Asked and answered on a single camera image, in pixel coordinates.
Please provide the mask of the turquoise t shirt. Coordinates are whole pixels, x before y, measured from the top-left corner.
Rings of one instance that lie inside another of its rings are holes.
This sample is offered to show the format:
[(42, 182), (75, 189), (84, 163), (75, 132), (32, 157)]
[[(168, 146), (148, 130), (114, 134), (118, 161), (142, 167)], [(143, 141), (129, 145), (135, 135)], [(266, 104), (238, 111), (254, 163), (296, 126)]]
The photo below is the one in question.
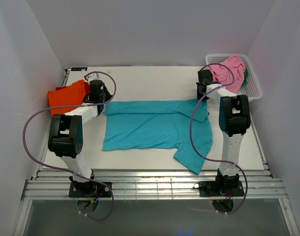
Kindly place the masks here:
[(213, 144), (206, 101), (118, 101), (104, 114), (103, 151), (175, 148), (174, 158), (197, 175)]

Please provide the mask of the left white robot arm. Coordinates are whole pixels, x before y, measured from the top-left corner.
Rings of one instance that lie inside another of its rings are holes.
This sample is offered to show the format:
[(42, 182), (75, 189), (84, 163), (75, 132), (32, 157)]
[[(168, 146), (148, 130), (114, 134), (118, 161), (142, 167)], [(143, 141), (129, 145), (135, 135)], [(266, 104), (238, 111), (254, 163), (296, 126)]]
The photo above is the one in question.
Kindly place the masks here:
[(65, 114), (53, 115), (48, 140), (49, 151), (60, 157), (73, 172), (69, 177), (71, 183), (77, 192), (86, 197), (96, 193), (97, 185), (90, 180), (93, 179), (93, 171), (81, 155), (84, 145), (83, 125), (98, 117), (104, 109), (103, 103), (112, 97), (102, 80), (90, 81), (89, 88), (89, 92), (83, 96), (83, 101), (86, 105), (97, 105), (78, 107)]

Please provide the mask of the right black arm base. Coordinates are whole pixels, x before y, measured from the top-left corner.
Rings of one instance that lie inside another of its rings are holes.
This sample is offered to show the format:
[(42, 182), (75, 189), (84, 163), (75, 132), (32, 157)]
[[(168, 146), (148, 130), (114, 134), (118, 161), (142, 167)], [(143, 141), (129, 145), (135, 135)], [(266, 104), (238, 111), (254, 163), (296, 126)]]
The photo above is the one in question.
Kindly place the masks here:
[(218, 186), (215, 181), (200, 181), (195, 183), (193, 189), (199, 191), (200, 197), (243, 197), (242, 182), (233, 186)]

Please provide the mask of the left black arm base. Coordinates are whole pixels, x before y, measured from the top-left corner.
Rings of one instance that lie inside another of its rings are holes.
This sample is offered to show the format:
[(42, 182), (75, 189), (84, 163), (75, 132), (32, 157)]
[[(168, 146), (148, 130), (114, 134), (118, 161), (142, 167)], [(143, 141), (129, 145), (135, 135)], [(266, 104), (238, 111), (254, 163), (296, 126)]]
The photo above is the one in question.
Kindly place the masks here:
[(111, 196), (110, 190), (103, 184), (85, 181), (77, 182), (73, 179), (73, 176), (69, 177), (71, 181), (69, 194), (70, 198), (109, 198)]

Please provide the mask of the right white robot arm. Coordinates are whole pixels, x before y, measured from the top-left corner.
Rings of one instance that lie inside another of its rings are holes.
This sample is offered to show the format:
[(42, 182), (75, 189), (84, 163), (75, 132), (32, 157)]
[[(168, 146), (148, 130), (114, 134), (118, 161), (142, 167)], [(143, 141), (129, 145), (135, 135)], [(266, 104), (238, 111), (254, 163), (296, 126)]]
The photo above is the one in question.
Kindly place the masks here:
[(201, 197), (244, 196), (240, 181), (239, 153), (242, 139), (251, 125), (247, 95), (228, 91), (213, 81), (209, 70), (198, 71), (197, 98), (212, 99), (219, 104), (219, 127), (223, 134), (222, 159), (214, 181), (198, 183)]

